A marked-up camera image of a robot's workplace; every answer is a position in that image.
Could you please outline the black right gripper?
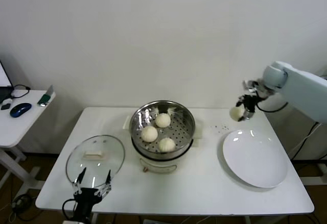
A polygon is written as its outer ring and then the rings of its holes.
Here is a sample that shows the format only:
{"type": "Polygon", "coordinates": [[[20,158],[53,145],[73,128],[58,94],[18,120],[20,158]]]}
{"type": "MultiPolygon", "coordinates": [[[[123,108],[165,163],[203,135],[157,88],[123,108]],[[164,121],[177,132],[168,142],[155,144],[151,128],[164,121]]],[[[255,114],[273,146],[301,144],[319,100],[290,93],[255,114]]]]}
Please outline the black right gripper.
{"type": "Polygon", "coordinates": [[[260,102],[260,98],[256,95],[242,95],[238,97],[238,101],[236,103],[236,107],[244,106],[245,110],[240,112],[240,116],[238,121],[245,121],[249,120],[253,117],[255,107],[257,103],[260,102]]]}

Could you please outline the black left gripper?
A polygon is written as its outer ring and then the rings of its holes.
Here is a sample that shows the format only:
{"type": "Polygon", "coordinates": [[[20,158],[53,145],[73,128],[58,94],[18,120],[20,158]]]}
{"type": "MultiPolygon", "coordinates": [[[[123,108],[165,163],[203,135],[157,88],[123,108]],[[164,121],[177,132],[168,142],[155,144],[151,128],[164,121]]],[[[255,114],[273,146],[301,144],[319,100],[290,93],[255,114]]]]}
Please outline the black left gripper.
{"type": "Polygon", "coordinates": [[[111,170],[108,172],[104,185],[99,189],[81,188],[85,172],[86,167],[73,183],[73,191],[76,194],[74,200],[77,203],[73,213],[73,221],[90,221],[93,206],[98,204],[102,197],[105,197],[111,191],[111,170]]]}

